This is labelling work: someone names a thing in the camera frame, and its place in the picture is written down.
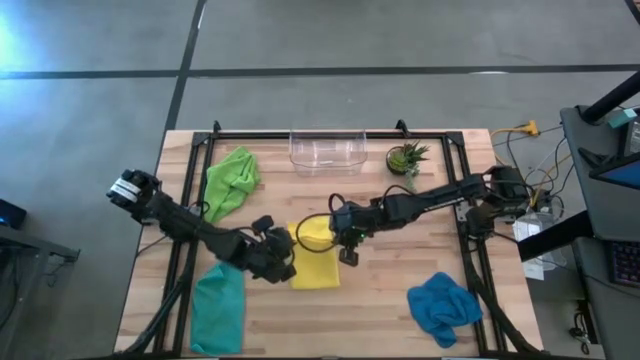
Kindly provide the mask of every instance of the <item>potted plant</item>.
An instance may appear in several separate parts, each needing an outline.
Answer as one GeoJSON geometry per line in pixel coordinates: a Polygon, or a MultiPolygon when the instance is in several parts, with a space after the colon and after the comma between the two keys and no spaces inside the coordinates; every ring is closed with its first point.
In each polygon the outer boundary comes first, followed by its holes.
{"type": "Polygon", "coordinates": [[[387,152],[387,168],[392,174],[404,175],[407,179],[407,187],[412,191],[415,191],[413,177],[420,172],[418,162],[428,160],[422,155],[429,151],[429,147],[418,146],[419,144],[419,141],[406,143],[392,147],[387,152]]]}

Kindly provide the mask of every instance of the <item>green towel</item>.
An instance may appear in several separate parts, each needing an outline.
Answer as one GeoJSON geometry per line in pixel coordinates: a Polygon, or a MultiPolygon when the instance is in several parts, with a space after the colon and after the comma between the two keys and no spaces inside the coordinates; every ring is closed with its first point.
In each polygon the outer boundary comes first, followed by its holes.
{"type": "Polygon", "coordinates": [[[209,203],[205,220],[216,223],[242,206],[260,182],[256,157],[240,146],[221,163],[207,170],[204,201],[209,203]]]}
{"type": "MultiPolygon", "coordinates": [[[[215,223],[239,208],[260,182],[256,158],[238,147],[207,170],[205,220],[215,223]]],[[[210,356],[242,352],[244,274],[217,263],[196,283],[191,316],[191,350],[210,356]]]]}

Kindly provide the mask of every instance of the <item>cloth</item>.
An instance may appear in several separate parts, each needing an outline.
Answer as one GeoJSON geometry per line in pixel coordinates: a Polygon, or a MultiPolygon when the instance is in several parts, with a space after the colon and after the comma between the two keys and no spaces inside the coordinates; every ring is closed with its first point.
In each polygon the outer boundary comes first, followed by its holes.
{"type": "Polygon", "coordinates": [[[244,274],[227,263],[212,267],[196,283],[191,350],[207,355],[242,352],[244,274]]]}
{"type": "Polygon", "coordinates": [[[244,147],[237,147],[222,162],[207,169],[204,201],[209,203],[209,210],[204,219],[218,222],[242,206],[258,183],[260,174],[255,156],[244,147]]]}
{"type": "MultiPolygon", "coordinates": [[[[296,238],[295,224],[288,224],[291,238],[296,238]]],[[[329,230],[329,217],[313,217],[305,221],[300,227],[300,237],[304,244],[311,249],[326,249],[331,245],[333,234],[329,230]]],[[[293,247],[295,259],[293,266],[296,268],[294,276],[289,284],[292,289],[324,289],[340,286],[340,275],[338,273],[338,257],[335,249],[324,253],[313,253],[304,249],[300,244],[293,247]]]]}
{"type": "MultiPolygon", "coordinates": [[[[243,147],[233,150],[207,169],[205,220],[215,223],[242,206],[259,182],[255,156],[243,147]]],[[[242,352],[244,311],[244,274],[229,264],[217,263],[195,286],[191,350],[210,356],[242,352]]]]}
{"type": "Polygon", "coordinates": [[[443,348],[456,343],[454,326],[482,318],[478,301],[443,272],[433,275],[424,285],[409,289],[407,299],[411,316],[443,348]]]}

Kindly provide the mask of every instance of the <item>clear plastic container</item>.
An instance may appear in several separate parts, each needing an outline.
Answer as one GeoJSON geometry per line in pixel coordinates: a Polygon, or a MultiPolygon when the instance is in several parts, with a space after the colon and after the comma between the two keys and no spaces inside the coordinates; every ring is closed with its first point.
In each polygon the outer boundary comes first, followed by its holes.
{"type": "Polygon", "coordinates": [[[292,130],[289,158],[300,176],[356,175],[367,161],[364,130],[292,130]]]}

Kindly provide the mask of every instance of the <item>gray floor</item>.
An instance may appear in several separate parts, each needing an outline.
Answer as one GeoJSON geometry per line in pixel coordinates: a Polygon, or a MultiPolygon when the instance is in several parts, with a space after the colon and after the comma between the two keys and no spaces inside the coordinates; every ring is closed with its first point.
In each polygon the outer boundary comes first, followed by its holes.
{"type": "MultiPolygon", "coordinates": [[[[0,71],[178,69],[195,4],[0,0],[0,71]]],[[[209,0],[192,67],[624,64],[640,58],[637,26],[621,0],[209,0]]],[[[379,128],[402,118],[414,128],[534,119],[550,129],[562,107],[590,103],[629,75],[190,79],[176,127],[379,128]]],[[[0,80],[0,198],[29,211],[26,231],[82,249],[55,288],[40,289],[16,358],[111,351],[140,227],[104,193],[125,168],[155,169],[175,84],[0,80]]],[[[531,168],[561,138],[551,131],[513,151],[531,168]]],[[[504,145],[497,151],[507,156],[504,145]]],[[[562,195],[568,214],[583,208],[573,175],[562,195]]],[[[580,355],[566,332],[579,288],[551,277],[531,284],[545,348],[580,355]]]]}

